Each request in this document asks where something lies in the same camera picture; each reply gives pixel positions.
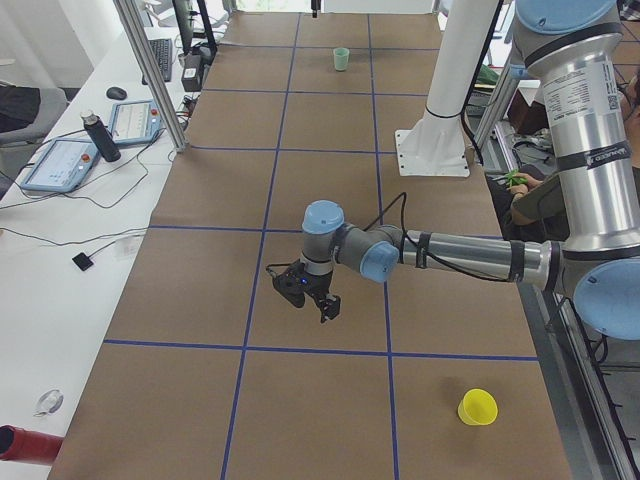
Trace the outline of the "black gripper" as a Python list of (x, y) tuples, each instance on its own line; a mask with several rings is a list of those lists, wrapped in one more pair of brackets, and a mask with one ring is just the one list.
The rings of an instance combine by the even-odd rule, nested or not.
[(341, 297), (330, 293), (333, 272), (314, 275), (304, 272), (301, 277), (303, 293), (311, 297), (320, 312), (320, 323), (324, 324), (340, 314)]

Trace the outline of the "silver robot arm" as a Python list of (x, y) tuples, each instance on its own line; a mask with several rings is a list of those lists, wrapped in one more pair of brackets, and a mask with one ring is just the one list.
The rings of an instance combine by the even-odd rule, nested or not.
[(336, 317), (330, 293), (342, 264), (384, 282), (395, 266), (453, 270), (482, 280), (524, 282), (574, 302), (594, 330), (639, 336), (639, 201), (611, 56), (621, 38), (612, 1), (520, 1), (513, 46), (541, 82), (568, 218), (565, 241), (456, 236), (383, 225), (361, 230), (331, 201), (311, 203), (300, 258), (274, 286), (295, 306), (312, 299)]

